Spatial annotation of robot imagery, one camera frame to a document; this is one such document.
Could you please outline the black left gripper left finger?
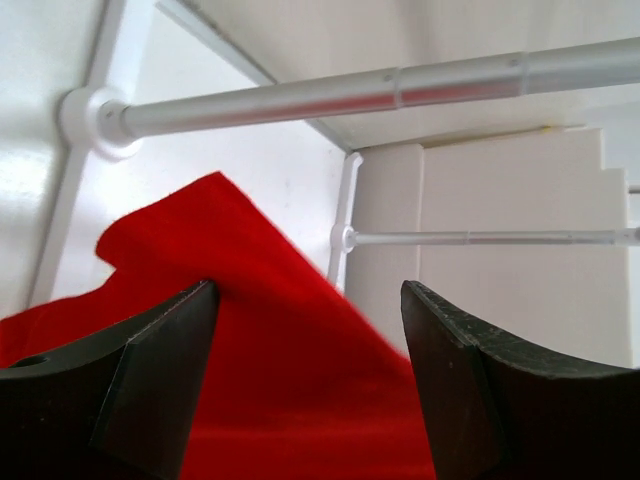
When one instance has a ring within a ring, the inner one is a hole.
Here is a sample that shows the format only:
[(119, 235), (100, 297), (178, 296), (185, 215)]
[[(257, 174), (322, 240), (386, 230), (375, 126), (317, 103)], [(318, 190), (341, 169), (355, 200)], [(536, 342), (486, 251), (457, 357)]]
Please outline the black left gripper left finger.
[(178, 478), (218, 304), (199, 282), (2, 369), (2, 478)]

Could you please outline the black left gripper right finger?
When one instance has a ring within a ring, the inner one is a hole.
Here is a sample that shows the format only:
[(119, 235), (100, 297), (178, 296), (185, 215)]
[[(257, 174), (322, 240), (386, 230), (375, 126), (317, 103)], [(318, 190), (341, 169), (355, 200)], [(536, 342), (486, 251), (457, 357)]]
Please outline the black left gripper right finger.
[(639, 373), (562, 354), (416, 281), (401, 314), (440, 479), (635, 479)]

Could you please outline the red t shirt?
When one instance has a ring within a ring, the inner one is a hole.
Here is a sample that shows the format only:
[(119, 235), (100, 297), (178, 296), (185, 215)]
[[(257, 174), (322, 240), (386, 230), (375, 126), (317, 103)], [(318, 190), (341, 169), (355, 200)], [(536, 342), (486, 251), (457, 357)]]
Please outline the red t shirt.
[(10, 365), (201, 280), (220, 292), (185, 479), (431, 479), (409, 361), (221, 173), (113, 223), (114, 271), (1, 323)]

